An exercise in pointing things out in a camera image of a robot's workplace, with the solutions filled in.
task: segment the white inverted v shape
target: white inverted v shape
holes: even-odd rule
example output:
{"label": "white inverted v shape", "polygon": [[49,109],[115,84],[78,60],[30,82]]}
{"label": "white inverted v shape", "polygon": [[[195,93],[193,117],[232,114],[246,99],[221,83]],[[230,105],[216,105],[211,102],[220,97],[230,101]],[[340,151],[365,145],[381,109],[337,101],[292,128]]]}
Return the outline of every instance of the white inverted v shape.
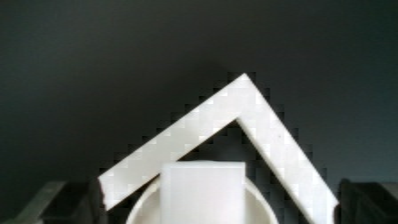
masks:
{"label": "white inverted v shape", "polygon": [[106,210],[236,120],[312,224],[333,223],[337,200],[273,110],[243,74],[99,176]]}

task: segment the black wall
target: black wall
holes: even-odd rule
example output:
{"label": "black wall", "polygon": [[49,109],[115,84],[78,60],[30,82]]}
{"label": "black wall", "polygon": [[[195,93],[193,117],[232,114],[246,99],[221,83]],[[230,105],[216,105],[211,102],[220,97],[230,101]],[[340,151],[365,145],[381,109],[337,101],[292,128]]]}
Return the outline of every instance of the black wall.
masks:
{"label": "black wall", "polygon": [[[3,0],[0,221],[46,181],[99,175],[227,72],[255,72],[333,193],[342,177],[398,181],[396,1]],[[234,135],[211,147],[252,147]]]}

